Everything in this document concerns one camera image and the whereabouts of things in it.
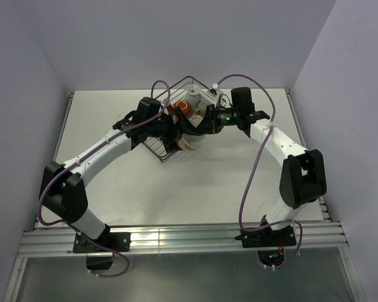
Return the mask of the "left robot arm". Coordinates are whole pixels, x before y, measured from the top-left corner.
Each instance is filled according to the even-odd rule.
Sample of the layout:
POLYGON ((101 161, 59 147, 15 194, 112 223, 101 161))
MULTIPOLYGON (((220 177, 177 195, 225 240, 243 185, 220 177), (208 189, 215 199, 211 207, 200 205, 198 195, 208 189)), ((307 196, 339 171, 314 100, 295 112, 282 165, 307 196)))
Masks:
POLYGON ((87 185, 109 164, 133 150, 149 137, 160 138, 167 147, 177 148, 182 134, 195 135, 197 123, 179 107, 144 97, 137 109, 116 122, 112 129, 89 149, 62 164, 51 161, 44 170, 37 215, 42 207, 55 213, 61 222, 88 237, 88 245, 103 251, 110 243, 109 227, 88 207, 87 185))

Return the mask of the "small grey espresso cup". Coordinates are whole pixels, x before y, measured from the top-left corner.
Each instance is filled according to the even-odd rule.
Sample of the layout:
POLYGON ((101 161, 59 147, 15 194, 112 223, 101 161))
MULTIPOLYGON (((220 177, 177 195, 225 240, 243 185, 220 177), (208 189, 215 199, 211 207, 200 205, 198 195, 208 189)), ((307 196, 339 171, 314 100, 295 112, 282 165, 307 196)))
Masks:
POLYGON ((204 115, 206 113, 207 106, 209 104, 210 103, 208 101, 201 101, 198 103, 197 110, 198 110, 199 115, 204 115))

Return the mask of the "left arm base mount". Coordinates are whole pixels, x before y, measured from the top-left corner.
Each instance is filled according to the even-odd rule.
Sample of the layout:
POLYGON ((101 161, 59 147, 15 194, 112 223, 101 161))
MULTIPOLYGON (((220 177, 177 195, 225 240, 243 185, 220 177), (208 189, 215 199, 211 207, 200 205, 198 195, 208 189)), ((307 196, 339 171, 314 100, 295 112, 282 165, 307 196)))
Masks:
POLYGON ((130 249, 130 239, 130 232, 110 232, 101 240, 93 240, 77 233, 72 252, 86 255, 86 268, 89 273, 97 274, 99 277, 120 276, 130 268, 130 261, 123 254, 130 249), (106 274, 105 272, 119 259, 124 260, 125 268, 119 273, 106 274))

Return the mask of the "light blue ceramic mug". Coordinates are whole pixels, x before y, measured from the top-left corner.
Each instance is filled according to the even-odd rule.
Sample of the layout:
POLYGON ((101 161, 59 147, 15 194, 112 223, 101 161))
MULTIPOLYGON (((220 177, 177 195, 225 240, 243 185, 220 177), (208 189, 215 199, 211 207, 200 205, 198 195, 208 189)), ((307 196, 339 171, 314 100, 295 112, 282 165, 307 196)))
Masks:
POLYGON ((186 87, 184 101, 191 106, 191 109, 197 108, 198 104, 201 102, 201 92, 201 88, 197 84, 190 84, 186 87))

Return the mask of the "orange black patterned cup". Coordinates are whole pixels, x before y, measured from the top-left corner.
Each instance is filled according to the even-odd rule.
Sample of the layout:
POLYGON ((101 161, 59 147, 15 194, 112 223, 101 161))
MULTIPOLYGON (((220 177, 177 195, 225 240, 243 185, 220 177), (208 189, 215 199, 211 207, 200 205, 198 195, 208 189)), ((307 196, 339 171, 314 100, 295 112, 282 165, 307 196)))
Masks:
POLYGON ((192 110, 192 107, 191 105, 186 102, 186 101, 177 101, 174 105, 173 105, 173 108, 176 109, 176 108, 180 108, 182 113, 185 115, 185 116, 188 116, 190 113, 191 113, 191 110, 192 110))

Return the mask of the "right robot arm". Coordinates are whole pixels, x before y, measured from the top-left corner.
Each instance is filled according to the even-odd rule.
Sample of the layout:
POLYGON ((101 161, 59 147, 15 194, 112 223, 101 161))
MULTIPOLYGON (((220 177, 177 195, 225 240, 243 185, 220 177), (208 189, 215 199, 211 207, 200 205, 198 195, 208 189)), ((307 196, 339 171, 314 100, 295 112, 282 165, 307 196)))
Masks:
POLYGON ((214 84, 207 93, 215 99, 206 107, 203 120, 195 128, 199 135, 213 135, 225 126, 236 126, 249 138, 260 143, 256 160, 264 150, 280 164, 280 199, 265 215, 264 225, 254 228, 261 241, 274 245, 282 237, 282 229, 295 222, 301 209, 327 192, 323 155, 296 143, 274 124, 274 115, 258 111, 248 87, 231 90, 231 105, 219 104, 221 90, 214 84))

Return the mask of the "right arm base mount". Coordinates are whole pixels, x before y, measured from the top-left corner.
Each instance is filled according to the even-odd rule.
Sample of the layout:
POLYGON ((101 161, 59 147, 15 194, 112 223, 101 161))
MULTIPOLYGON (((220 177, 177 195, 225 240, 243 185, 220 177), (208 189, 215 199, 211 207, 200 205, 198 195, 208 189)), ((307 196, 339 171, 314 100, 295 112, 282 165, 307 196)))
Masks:
POLYGON ((285 264, 286 247, 296 247, 294 254, 289 261, 299 253, 300 244, 297 242, 294 229, 287 226, 281 230, 272 230, 265 228, 256 232, 245 232, 241 230, 240 234, 235 237, 236 241, 240 241, 242 248, 270 248, 258 252, 258 260, 263 267, 276 269, 285 264))

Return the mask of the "small brown speckled cup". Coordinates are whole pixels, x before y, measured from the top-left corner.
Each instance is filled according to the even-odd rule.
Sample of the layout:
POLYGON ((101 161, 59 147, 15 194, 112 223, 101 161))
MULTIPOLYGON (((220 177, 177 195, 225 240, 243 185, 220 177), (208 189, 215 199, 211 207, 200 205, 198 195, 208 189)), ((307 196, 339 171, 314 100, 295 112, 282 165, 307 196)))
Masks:
POLYGON ((203 120, 203 117, 200 116, 200 115, 193 115, 191 118, 190 118, 190 122, 195 126, 197 127, 203 120))

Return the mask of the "white ceramic bowl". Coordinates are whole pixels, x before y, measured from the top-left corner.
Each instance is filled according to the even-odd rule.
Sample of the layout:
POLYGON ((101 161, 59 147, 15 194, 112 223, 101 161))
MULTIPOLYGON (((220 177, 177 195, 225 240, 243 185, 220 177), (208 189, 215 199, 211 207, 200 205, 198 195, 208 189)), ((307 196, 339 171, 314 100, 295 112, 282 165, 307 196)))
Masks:
POLYGON ((176 143, 182 150, 194 151, 200 149, 205 142, 204 135, 188 135, 186 133, 177 139, 176 143))

